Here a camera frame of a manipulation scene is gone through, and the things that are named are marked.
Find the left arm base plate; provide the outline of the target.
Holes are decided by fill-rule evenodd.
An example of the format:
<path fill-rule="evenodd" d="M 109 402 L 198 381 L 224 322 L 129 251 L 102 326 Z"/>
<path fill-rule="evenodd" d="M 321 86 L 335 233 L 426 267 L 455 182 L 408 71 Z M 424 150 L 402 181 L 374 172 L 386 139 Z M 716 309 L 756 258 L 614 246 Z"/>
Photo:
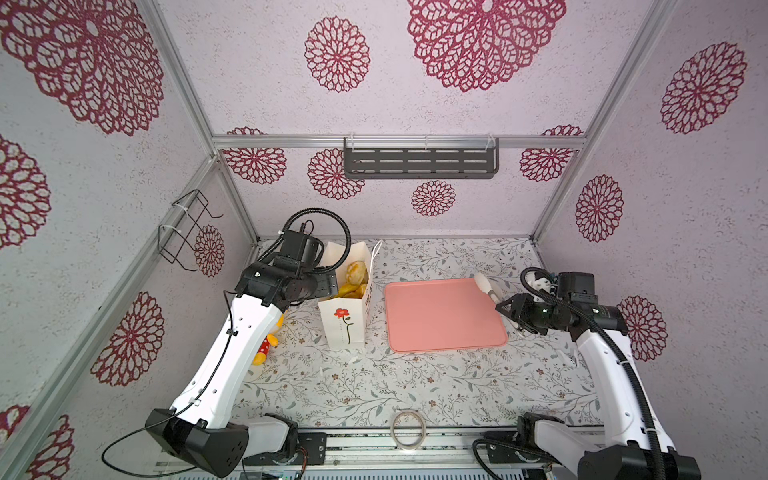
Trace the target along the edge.
<path fill-rule="evenodd" d="M 244 464 L 250 466 L 296 466 L 304 463 L 308 466 L 325 464 L 328 435 L 324 432 L 303 432 L 298 434 L 295 452 L 291 455 L 281 453 L 262 453 L 244 459 Z"/>

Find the white paper gift bag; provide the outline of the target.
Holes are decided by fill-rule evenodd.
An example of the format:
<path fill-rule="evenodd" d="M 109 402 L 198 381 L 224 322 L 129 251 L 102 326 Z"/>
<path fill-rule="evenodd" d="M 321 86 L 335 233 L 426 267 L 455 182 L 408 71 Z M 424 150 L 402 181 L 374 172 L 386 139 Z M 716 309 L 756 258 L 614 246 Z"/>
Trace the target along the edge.
<path fill-rule="evenodd" d="M 344 283 L 347 266 L 354 261 L 364 261 L 369 274 L 366 292 L 362 299 L 340 298 L 337 294 L 323 298 L 318 307 L 329 347 L 332 350 L 362 349 L 365 344 L 366 324 L 373 294 L 374 260 L 383 241 L 369 247 L 364 241 L 351 246 L 348 257 L 334 271 L 333 279 L 340 288 Z"/>

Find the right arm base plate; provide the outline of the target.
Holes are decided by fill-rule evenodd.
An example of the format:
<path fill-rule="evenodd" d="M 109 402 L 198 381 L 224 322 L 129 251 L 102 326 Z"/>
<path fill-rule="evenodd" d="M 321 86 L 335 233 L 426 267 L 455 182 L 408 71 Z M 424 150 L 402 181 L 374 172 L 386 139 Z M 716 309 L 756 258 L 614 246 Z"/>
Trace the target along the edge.
<path fill-rule="evenodd" d="M 519 439 L 517 431 L 487 431 L 483 435 L 486 451 L 492 464 L 555 463 L 559 461 Z"/>

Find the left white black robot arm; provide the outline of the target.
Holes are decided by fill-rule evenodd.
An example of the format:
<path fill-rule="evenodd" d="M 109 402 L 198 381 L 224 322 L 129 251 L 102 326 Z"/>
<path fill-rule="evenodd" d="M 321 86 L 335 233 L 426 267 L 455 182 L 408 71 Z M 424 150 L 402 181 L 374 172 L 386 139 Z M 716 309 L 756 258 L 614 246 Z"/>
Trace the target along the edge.
<path fill-rule="evenodd" d="M 285 311 L 337 293 L 335 268 L 320 264 L 324 250 L 310 234 L 287 230 L 278 251 L 242 272 L 225 296 L 227 318 L 197 372 L 169 408 L 153 410 L 145 422 L 166 453 L 219 478 L 248 456 L 294 453 L 293 422 L 267 416 L 236 424 L 232 410 L 254 357 Z"/>

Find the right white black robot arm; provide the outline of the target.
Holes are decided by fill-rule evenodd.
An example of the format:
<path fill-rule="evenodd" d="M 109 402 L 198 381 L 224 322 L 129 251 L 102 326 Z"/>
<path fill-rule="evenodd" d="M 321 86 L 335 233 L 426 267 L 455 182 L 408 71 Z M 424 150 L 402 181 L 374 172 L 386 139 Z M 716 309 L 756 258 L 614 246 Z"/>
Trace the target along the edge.
<path fill-rule="evenodd" d="M 522 270 L 523 292 L 501 298 L 493 283 L 477 273 L 474 281 L 503 317 L 527 333 L 570 335 L 585 360 L 604 409 L 601 444 L 588 441 L 564 421 L 526 413 L 511 437 L 486 434 L 472 443 L 487 455 L 477 459 L 495 478 L 492 463 L 521 456 L 527 462 L 558 464 L 579 479 L 699 479 L 697 461 L 680 454 L 658 420 L 631 354 L 629 328 L 620 310 L 600 303 L 593 274 Z"/>

